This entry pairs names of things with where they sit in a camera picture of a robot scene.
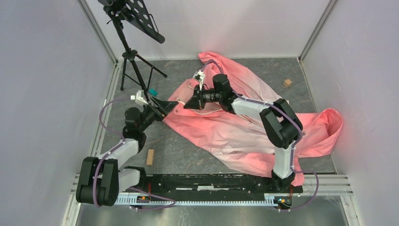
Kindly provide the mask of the pink zip jacket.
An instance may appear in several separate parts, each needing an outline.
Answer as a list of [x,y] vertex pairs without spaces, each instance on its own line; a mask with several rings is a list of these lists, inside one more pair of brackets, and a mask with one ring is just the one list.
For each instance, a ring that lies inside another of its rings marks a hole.
[[[205,84],[213,87],[212,78],[223,71],[232,88],[239,94],[265,102],[279,99],[267,83],[245,66],[214,52],[198,55],[204,69]],[[225,112],[217,103],[208,103],[201,111],[185,109],[184,104],[193,95],[198,82],[187,79],[171,95],[178,105],[165,119],[174,131],[218,158],[232,170],[254,176],[271,177],[275,163],[274,146],[269,141],[260,120]],[[297,171],[293,186],[304,183],[304,174],[298,160],[321,157],[331,153],[343,127],[343,117],[335,109],[320,113],[298,113],[304,135],[295,146],[294,168]]]

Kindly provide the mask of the black perforated music stand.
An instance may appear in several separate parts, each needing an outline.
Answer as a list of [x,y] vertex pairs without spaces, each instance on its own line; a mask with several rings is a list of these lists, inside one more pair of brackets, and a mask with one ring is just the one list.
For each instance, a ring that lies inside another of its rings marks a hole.
[[[129,47],[126,40],[126,36],[123,32],[123,21],[126,21],[133,25],[135,28],[148,35],[153,40],[162,44],[165,42],[165,37],[160,34],[156,23],[153,21],[153,15],[148,12],[148,9],[142,0],[99,0],[98,1],[103,6],[103,11],[110,18],[117,35],[122,42],[125,52],[122,54],[123,57],[123,71],[122,71],[122,82],[121,90],[124,89],[125,78],[131,79],[144,91],[148,91],[152,79],[152,72],[157,71],[163,77],[167,77],[160,69],[156,68],[153,64],[145,60],[142,56],[138,54],[135,49]],[[144,82],[143,77],[137,67],[136,58],[147,64],[150,70],[150,76],[147,82]],[[136,73],[137,80],[133,79],[126,74],[126,65],[130,62]]]

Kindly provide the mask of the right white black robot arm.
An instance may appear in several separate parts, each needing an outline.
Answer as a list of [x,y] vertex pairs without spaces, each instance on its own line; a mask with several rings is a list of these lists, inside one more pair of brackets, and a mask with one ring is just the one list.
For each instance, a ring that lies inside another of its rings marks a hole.
[[225,112],[261,120],[275,149],[275,163],[271,171],[272,187],[277,192],[286,191],[297,173],[294,152],[303,135],[302,123],[288,102],[280,98],[270,104],[238,94],[231,87],[227,75],[222,73],[213,77],[213,88],[205,86],[205,74],[202,71],[195,73],[193,78],[199,84],[194,86],[193,95],[184,108],[202,110],[207,103],[219,103]]

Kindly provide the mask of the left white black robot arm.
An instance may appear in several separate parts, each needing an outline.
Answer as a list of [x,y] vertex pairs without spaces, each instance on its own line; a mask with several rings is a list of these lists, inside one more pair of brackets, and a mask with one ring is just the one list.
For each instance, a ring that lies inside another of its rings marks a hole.
[[97,207],[113,206],[118,195],[126,190],[150,190],[143,167],[124,166],[144,148],[145,130],[156,121],[163,121],[178,105],[151,97],[142,110],[131,107],[125,111],[125,126],[120,141],[107,152],[86,157],[81,165],[75,199],[78,203]]

